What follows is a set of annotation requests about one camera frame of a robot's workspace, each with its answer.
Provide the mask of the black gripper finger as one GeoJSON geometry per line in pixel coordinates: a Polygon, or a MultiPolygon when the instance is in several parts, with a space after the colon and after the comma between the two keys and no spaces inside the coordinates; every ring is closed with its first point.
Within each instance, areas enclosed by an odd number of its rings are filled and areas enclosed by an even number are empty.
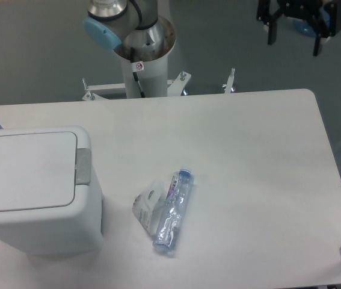
{"type": "Polygon", "coordinates": [[[279,8],[271,14],[265,9],[262,13],[262,21],[268,28],[268,45],[273,45],[277,39],[277,19],[284,14],[284,9],[279,8]]]}
{"type": "Polygon", "coordinates": [[[309,19],[309,25],[315,33],[313,56],[317,57],[322,50],[322,39],[329,38],[330,30],[321,13],[312,16],[309,19]]]}

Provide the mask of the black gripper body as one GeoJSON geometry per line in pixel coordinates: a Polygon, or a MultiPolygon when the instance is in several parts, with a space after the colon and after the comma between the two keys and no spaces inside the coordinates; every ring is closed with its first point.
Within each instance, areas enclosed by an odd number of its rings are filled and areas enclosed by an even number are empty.
{"type": "MultiPolygon", "coordinates": [[[[291,19],[300,19],[309,23],[309,19],[321,13],[321,7],[329,14],[330,37],[334,37],[341,30],[341,1],[277,1],[277,9],[284,9],[282,16],[291,19]]],[[[256,19],[262,21],[262,13],[265,9],[270,11],[271,1],[258,1],[256,19]]]]}

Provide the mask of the silver robot arm blue cap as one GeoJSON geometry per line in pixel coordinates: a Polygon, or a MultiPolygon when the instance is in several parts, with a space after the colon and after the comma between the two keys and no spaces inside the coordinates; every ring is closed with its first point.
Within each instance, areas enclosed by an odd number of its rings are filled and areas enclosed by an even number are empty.
{"type": "MultiPolygon", "coordinates": [[[[321,53],[322,43],[341,30],[341,1],[277,1],[270,12],[270,1],[258,1],[256,20],[268,29],[268,45],[277,39],[277,19],[281,16],[302,20],[315,34],[313,56],[321,53]]],[[[114,50],[133,31],[149,30],[157,24],[157,1],[90,1],[84,20],[87,34],[101,47],[114,50]]]]}

